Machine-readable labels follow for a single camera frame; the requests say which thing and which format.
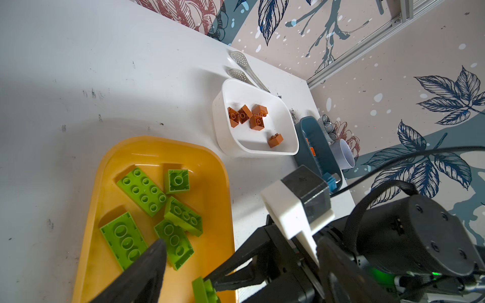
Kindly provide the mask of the green 2x3 lego top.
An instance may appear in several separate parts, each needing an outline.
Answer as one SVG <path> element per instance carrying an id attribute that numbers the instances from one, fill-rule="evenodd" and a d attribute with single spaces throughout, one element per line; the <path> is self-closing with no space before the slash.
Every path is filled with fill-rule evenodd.
<path id="1" fill-rule="evenodd" d="M 186 232 L 170 220 L 163 220 L 154 227 L 159 239 L 166 243 L 167 260 L 178 271 L 195 253 Z"/>

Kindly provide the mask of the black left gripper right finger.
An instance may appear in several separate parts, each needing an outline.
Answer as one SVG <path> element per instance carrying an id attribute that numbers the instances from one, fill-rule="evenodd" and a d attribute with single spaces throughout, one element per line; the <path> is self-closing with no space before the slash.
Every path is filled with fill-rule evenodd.
<path id="1" fill-rule="evenodd" d="M 317 244 L 325 302 L 397 302 L 329 238 Z"/>

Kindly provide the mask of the green 2x4 lego bottom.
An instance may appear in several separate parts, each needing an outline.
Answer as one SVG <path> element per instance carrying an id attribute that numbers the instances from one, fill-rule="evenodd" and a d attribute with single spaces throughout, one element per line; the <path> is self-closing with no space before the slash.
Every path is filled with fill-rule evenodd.
<path id="1" fill-rule="evenodd" d="M 196 303 L 221 303 L 209 279 L 204 280 L 199 277 L 192 281 L 193 294 Z"/>

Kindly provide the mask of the green 2x3 lego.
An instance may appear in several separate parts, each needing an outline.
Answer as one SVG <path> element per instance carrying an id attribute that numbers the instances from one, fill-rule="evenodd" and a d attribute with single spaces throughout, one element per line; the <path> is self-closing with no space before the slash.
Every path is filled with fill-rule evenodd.
<path id="1" fill-rule="evenodd" d="M 195 253 L 186 232 L 170 220 L 163 220 L 154 227 L 159 239 L 166 243 L 167 260 L 178 271 Z"/>
<path id="2" fill-rule="evenodd" d="M 130 212 L 102 226 L 100 231 L 122 271 L 127 270 L 148 249 Z"/>

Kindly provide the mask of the green 2x4 lego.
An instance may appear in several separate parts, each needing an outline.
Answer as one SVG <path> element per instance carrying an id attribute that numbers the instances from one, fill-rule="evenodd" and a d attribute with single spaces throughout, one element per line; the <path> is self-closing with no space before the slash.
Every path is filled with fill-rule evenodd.
<path id="1" fill-rule="evenodd" d="M 116 184 L 149 217 L 158 214 L 168 200 L 167 195 L 139 167 L 135 167 Z"/>
<path id="2" fill-rule="evenodd" d="M 199 277 L 192 281 L 193 294 L 196 303 L 221 303 L 209 279 L 204 280 Z"/>
<path id="3" fill-rule="evenodd" d="M 200 237 L 203 234 L 202 217 L 174 197 L 167 200 L 164 218 L 193 236 Z"/>

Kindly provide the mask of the brown 2x2 lego top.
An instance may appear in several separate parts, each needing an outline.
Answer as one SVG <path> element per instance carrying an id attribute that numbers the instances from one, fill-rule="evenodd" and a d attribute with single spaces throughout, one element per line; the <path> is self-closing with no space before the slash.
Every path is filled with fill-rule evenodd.
<path id="1" fill-rule="evenodd" d="M 251 112 L 253 113 L 253 115 L 262 116 L 262 117 L 266 117 L 267 114 L 269 113 L 268 109 L 262 105 L 255 105 L 251 110 Z"/>

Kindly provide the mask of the brown 2x2 lego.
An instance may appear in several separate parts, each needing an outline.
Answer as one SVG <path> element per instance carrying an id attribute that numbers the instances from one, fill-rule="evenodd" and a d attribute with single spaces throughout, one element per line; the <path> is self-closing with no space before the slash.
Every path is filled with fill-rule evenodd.
<path id="1" fill-rule="evenodd" d="M 271 136 L 268 140 L 268 144 L 270 148 L 274 148 L 280 145 L 284 141 L 284 138 L 281 134 L 276 133 L 275 135 Z"/>
<path id="2" fill-rule="evenodd" d="M 253 113 L 253 115 L 262 116 L 262 117 L 266 117 L 267 114 L 269 113 L 268 109 L 262 105 L 255 105 L 251 110 L 251 112 Z"/>
<path id="3" fill-rule="evenodd" d="M 239 122 L 241 124 L 244 124 L 246 121 L 250 120 L 251 117 L 253 116 L 253 113 L 250 111 L 247 105 L 242 106 L 238 111 L 238 113 L 239 113 Z"/>

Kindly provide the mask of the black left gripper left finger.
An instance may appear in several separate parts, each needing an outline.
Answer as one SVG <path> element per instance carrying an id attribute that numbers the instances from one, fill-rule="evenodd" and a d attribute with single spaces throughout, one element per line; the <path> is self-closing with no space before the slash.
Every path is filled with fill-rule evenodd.
<path id="1" fill-rule="evenodd" d="M 156 240 L 92 302 L 158 302 L 167 265 L 167 245 Z"/>

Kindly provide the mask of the green 2x2 lego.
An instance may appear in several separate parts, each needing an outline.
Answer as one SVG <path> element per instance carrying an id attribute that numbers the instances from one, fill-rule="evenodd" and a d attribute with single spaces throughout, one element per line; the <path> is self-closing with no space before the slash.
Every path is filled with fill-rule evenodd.
<path id="1" fill-rule="evenodd" d="M 169 169 L 164 177 L 167 194 L 185 193 L 190 190 L 189 170 Z"/>

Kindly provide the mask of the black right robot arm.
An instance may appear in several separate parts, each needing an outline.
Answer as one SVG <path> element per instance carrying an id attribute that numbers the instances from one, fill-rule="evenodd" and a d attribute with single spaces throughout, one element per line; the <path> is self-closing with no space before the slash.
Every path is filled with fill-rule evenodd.
<path id="1" fill-rule="evenodd" d="M 250 302 L 420 302 L 484 293 L 484 247 L 419 187 L 384 181 L 335 219 L 333 180 L 300 166 L 266 188 L 266 224 L 193 282 L 197 302 L 254 285 L 261 289 Z"/>

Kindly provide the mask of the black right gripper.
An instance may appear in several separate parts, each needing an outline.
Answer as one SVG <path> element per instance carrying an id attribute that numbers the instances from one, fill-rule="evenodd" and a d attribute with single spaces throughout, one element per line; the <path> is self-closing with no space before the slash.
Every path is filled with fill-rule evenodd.
<path id="1" fill-rule="evenodd" d="M 246 302 L 323 302 L 325 298 L 313 261 L 295 252 L 275 224 L 257 228 L 207 280 L 217 292 L 265 282 Z"/>

